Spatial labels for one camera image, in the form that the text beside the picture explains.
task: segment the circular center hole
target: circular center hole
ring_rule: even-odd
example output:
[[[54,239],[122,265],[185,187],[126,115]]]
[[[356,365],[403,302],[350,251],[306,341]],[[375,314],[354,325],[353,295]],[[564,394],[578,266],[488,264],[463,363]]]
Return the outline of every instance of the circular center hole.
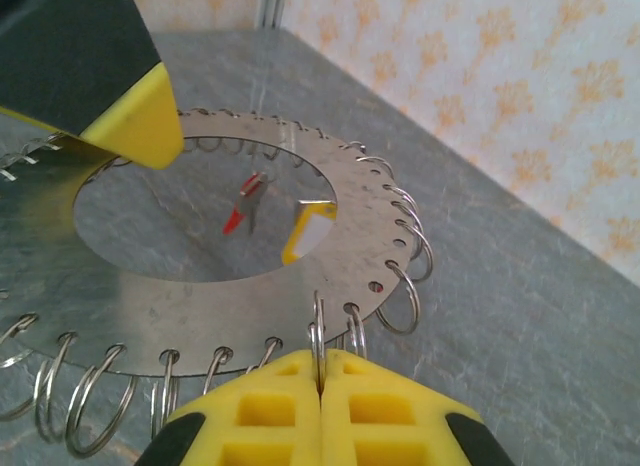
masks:
[[[329,182],[284,150],[273,158],[275,148],[244,142],[232,154],[238,140],[218,143],[203,138],[193,150],[195,140],[188,140],[185,149],[193,151],[162,171],[128,164],[100,173],[76,198],[78,235],[112,264],[160,279],[228,281],[282,267],[283,249],[306,202],[335,204]],[[253,234],[245,215],[225,235],[241,187],[255,172],[269,184],[255,210]],[[331,224],[315,232],[314,244]]]

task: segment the gray countertop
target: gray countertop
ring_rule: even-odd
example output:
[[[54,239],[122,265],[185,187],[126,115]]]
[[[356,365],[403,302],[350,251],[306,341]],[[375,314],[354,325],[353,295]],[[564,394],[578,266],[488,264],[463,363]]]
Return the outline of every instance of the gray countertop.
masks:
[[[373,361],[476,409],[516,464],[640,464],[637,287],[290,34],[162,34],[155,39],[181,108],[279,114],[362,141],[371,154],[392,163],[397,182],[420,205],[437,267],[419,286],[423,318],[413,335],[393,336],[375,319],[368,321]],[[40,135],[0,119],[0,153]],[[148,274],[224,280],[277,267],[290,227],[273,219],[277,215],[263,218],[249,243],[233,244],[223,253],[203,254],[181,240],[181,229],[193,219],[187,199],[210,211],[207,222],[215,223],[213,229],[224,220],[216,212],[226,211],[228,204],[211,201],[211,191],[202,189],[199,178],[206,168],[199,166],[201,160],[179,161],[167,173],[179,190],[169,189],[171,200],[154,203],[144,214],[135,206],[166,185],[162,173],[119,168],[87,186],[76,207],[85,240],[116,264]],[[242,167],[248,167],[246,160]],[[320,179],[305,181],[299,177],[291,183],[296,194],[329,194]],[[130,187],[136,184],[140,192]],[[188,198],[181,200],[184,191]],[[230,201],[221,187],[214,194]],[[291,206],[294,195],[282,194]],[[169,206],[162,209],[162,204]],[[118,219],[118,228],[107,228],[100,215]],[[163,229],[169,231],[164,236],[152,227],[141,231],[145,217],[149,224],[168,221],[174,227]],[[137,247],[146,251],[144,260]],[[149,251],[156,251],[155,260]],[[404,294],[398,288],[386,305],[397,321],[409,316]],[[3,357],[17,350],[15,343],[7,344]],[[40,361],[34,354],[0,371],[3,409],[28,394]],[[64,412],[81,375],[80,368],[63,367],[56,383],[57,414]],[[195,397],[201,383],[184,380],[181,402]],[[100,385],[87,411],[88,432],[106,424],[125,384],[126,378],[109,377]],[[150,385],[143,381],[119,433],[84,464],[135,460],[148,443]],[[38,436],[32,415],[0,424],[0,464],[45,463],[75,460],[63,445],[46,444]]]

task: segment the yellow clamp jaw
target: yellow clamp jaw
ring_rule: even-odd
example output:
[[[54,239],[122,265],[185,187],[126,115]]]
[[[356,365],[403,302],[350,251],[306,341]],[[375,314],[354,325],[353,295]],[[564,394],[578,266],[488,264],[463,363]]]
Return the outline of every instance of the yellow clamp jaw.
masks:
[[[512,466],[480,416],[341,350],[298,351],[175,411],[137,466]]]

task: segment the gray surface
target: gray surface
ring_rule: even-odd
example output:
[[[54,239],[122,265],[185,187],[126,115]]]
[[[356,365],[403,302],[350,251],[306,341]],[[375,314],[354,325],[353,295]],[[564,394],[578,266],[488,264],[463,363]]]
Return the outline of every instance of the gray surface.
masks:
[[[361,140],[392,162],[421,205],[438,260],[419,288],[423,321],[402,338],[371,320],[372,359],[477,409],[516,464],[640,464],[639,290],[289,34],[265,41],[255,33],[157,37],[181,107],[261,109]],[[19,128],[3,122],[0,137],[16,145],[30,136]],[[128,234],[126,226],[109,234]],[[148,240],[162,244],[153,229]],[[408,318],[402,290],[387,308]],[[9,378],[3,407],[32,384],[36,362],[28,363],[28,371],[0,371]],[[80,374],[64,369],[60,404]],[[103,402],[87,412],[96,425],[125,382],[101,385]],[[200,384],[185,382],[182,400]],[[144,387],[108,450],[85,464],[131,464],[144,448]],[[0,438],[0,464],[73,464],[62,446],[37,437],[30,417],[0,425]]]
[[[221,222],[229,217],[249,173],[223,183],[226,188],[223,186],[222,193],[217,191],[225,173],[234,171],[233,165],[220,160],[219,156],[226,154],[221,147],[208,154],[191,152],[180,161],[185,168],[171,167],[161,174],[138,168],[138,174],[133,175],[127,174],[127,167],[120,168],[122,180],[109,191],[101,180],[110,174],[101,175],[85,189],[84,209],[78,219],[101,220],[108,237],[96,231],[100,228],[82,222],[83,240],[73,224],[74,199],[86,180],[115,156],[88,149],[79,141],[61,139],[60,150],[34,151],[31,158],[35,164],[13,164],[11,174],[17,179],[0,183],[0,196],[4,196],[0,201],[0,234],[8,243],[0,263],[0,284],[9,295],[2,312],[14,320],[28,313],[38,315],[38,320],[19,335],[20,343],[55,357],[57,339],[72,331],[77,344],[69,349],[67,362],[86,368],[99,365],[105,351],[122,344],[126,354],[120,355],[110,370],[156,377],[164,374],[164,365],[158,361],[163,351],[179,352],[175,375],[196,376],[206,374],[217,348],[227,347],[233,351],[233,359],[220,370],[246,370],[260,361],[269,338],[280,339],[282,345],[274,359],[308,347],[314,291],[325,300],[326,337],[332,339],[347,330],[345,304],[356,304],[366,318],[396,288],[399,277],[386,261],[393,261],[401,270],[407,268],[412,236],[395,221],[408,218],[393,206],[397,194],[385,189],[395,183],[372,163],[357,161],[358,150],[341,148],[344,141],[315,129],[253,114],[231,117],[191,110],[185,111],[180,121],[187,138],[244,138],[247,149],[256,141],[285,148],[276,150],[282,153],[278,158],[282,156],[284,164],[270,166],[280,166],[283,176],[282,181],[274,176],[272,186],[287,193],[272,192],[258,212],[261,218],[279,217],[281,227],[290,229],[294,214],[287,206],[304,199],[299,196],[300,188],[287,187],[293,176],[285,179],[294,169],[287,151],[295,149],[326,178],[338,204],[336,221],[322,243],[287,267],[234,281],[216,281],[215,277],[216,268],[225,263],[235,260],[242,268],[243,261],[233,256],[225,262],[210,262],[209,271],[199,271],[200,281],[178,281],[167,273],[156,277],[133,273],[131,264],[116,266],[87,243],[108,244],[113,258],[125,257],[135,244],[144,245],[135,256],[137,265],[156,262],[158,250],[149,241],[161,240],[171,251],[182,250],[181,240],[193,241],[201,254],[215,257],[232,241],[246,238],[245,228],[233,238],[223,235]],[[235,139],[225,144],[238,143]],[[206,171],[196,179],[202,187],[185,189],[196,164]],[[254,166],[258,167],[258,158]],[[310,166],[305,169],[306,174],[313,174]],[[164,179],[160,184],[159,176]],[[145,201],[149,195],[156,200]],[[158,212],[177,212],[185,206],[193,211],[209,210],[210,214],[215,211],[217,221],[207,225],[200,221],[198,225],[197,218],[188,215],[184,219],[193,219],[190,226],[196,229],[175,231],[172,221],[152,220]],[[131,227],[123,230],[119,226],[123,220]],[[149,226],[151,233],[145,231]],[[267,233],[260,234],[263,242],[272,241],[264,225],[260,231]],[[118,233],[128,239],[111,239]],[[397,247],[396,239],[405,247]],[[373,291],[371,281],[382,290]]]

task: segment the floral wallpaper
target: floral wallpaper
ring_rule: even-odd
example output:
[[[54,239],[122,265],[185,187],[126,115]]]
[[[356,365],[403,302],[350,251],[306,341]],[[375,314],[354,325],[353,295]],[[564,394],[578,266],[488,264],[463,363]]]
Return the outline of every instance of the floral wallpaper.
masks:
[[[640,284],[640,0],[286,0],[283,26]]]
[[[135,0],[151,31],[250,29],[259,0]]]

